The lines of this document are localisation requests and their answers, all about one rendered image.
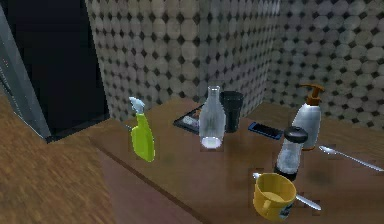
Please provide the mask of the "black tablet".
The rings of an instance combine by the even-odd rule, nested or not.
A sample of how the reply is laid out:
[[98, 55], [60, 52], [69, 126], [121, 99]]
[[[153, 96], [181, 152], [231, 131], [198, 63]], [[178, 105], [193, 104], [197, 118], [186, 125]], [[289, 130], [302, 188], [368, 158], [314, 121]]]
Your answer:
[[202, 106], [198, 106], [190, 112], [187, 112], [185, 115], [176, 119], [173, 122], [173, 125], [191, 132], [193, 134], [199, 134], [199, 115], [201, 112]]

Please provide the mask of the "clear glass bottle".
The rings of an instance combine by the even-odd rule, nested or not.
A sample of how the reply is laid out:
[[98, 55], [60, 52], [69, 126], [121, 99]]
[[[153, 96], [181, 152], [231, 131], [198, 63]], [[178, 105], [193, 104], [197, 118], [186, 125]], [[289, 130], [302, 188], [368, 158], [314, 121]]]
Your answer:
[[226, 115], [220, 102], [220, 87], [209, 86], [208, 97], [199, 115], [200, 143], [207, 149], [222, 145], [225, 134]]

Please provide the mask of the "black cup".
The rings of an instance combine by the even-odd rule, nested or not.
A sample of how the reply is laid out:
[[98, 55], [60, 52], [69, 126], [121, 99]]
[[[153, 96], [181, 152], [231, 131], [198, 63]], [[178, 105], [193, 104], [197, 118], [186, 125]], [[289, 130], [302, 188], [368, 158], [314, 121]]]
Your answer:
[[243, 94], [237, 91], [220, 93], [220, 102], [226, 114], [225, 129], [227, 133], [236, 132], [238, 129], [243, 99]]

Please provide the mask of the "green spray bottle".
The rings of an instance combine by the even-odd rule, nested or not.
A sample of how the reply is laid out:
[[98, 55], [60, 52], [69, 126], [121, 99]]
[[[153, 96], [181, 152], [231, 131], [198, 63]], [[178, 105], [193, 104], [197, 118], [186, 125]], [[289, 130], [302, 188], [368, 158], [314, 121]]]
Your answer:
[[154, 138], [144, 113], [145, 103], [135, 97], [130, 97], [129, 100], [137, 120], [137, 125], [131, 131], [134, 152], [141, 159], [152, 162], [155, 159]]

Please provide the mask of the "brown wooden table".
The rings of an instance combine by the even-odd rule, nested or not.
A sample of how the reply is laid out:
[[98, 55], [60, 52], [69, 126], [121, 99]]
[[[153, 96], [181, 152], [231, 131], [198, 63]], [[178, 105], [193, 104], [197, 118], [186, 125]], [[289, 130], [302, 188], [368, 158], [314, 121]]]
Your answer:
[[[272, 171], [281, 144], [248, 131], [249, 119], [206, 150], [198, 136], [173, 125], [196, 108], [171, 100], [147, 113], [155, 138], [152, 162], [133, 152], [126, 125], [110, 121], [91, 137], [100, 152], [116, 224], [271, 224], [253, 207], [254, 172]], [[384, 169], [377, 150], [384, 135], [323, 121], [319, 142]], [[384, 224], [384, 172], [320, 149], [302, 155], [295, 181], [299, 194], [318, 203], [295, 203], [283, 224]]]

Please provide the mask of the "blue mobile phone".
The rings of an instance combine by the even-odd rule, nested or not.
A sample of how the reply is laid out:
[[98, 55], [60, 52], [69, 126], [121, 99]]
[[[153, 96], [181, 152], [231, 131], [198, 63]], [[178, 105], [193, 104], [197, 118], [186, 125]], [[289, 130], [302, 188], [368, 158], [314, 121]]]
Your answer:
[[248, 130], [275, 140], [279, 140], [283, 136], [282, 130], [272, 128], [257, 122], [251, 123], [248, 127]]

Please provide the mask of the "salt shaker black cap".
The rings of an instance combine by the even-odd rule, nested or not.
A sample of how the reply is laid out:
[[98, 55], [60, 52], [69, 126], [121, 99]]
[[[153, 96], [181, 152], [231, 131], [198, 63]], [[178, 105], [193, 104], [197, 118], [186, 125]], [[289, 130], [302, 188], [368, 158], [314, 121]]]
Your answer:
[[296, 179], [303, 144], [307, 141], [307, 132], [297, 126], [284, 130], [284, 141], [274, 166], [274, 172], [290, 181]]

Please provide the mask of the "white soap dispenser brown pump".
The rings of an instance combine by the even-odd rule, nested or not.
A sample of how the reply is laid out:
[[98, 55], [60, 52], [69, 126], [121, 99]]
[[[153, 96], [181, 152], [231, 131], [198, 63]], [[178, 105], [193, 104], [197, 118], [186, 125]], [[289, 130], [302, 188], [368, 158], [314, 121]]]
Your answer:
[[300, 84], [300, 87], [311, 87], [312, 92], [307, 96], [306, 102], [299, 108], [292, 122], [293, 126], [301, 127], [308, 134], [308, 139], [303, 143], [303, 151], [315, 148], [321, 123], [321, 99], [319, 93], [324, 90], [317, 84]]

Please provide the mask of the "yellow mug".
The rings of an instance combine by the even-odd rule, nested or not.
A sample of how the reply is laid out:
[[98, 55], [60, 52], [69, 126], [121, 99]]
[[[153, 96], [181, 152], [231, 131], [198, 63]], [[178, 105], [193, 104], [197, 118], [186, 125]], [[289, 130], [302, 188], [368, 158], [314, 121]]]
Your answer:
[[256, 177], [253, 205], [265, 219], [284, 221], [296, 200], [296, 187], [284, 176], [263, 173]]

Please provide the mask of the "grey room door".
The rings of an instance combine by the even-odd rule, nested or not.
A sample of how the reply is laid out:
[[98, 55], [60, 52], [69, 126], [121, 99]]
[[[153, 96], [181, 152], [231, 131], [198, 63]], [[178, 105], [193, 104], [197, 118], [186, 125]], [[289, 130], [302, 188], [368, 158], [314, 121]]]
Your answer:
[[51, 136], [0, 3], [0, 85], [14, 113], [45, 141]]

